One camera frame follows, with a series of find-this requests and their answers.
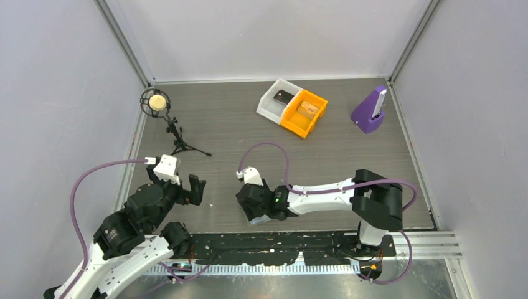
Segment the beige card holder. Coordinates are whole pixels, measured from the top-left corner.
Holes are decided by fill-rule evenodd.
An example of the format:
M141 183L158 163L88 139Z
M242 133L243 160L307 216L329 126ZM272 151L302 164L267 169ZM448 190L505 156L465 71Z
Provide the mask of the beige card holder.
M249 220L249 224L250 225L257 225L257 224L261 224L261 223L264 223L264 222L267 222L267 221L270 221L271 218L267 215L262 215L260 217L255 217L251 220Z

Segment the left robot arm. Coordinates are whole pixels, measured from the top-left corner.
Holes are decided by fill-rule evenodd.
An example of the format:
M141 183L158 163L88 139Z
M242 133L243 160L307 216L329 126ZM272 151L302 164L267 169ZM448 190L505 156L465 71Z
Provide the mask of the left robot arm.
M147 172L150 183L140 186L122 209L103 220L76 272L63 285L47 289L44 298L116 298L157 263L171 257L191 258L191 235L180 222L168 222L148 245L132 254L174 205L200 205L206 186L193 174L186 190L175 174L159 178L153 165Z

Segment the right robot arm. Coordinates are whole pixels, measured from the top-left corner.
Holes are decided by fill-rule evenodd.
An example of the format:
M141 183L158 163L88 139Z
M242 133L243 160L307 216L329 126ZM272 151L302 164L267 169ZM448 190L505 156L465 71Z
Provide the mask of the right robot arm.
M283 221L318 211L352 211L360 217L354 251L372 255L390 231L403 227L403 188L366 169L353 178L318 186L281 185L271 190L256 168L237 171L243 182L236 194L251 225Z

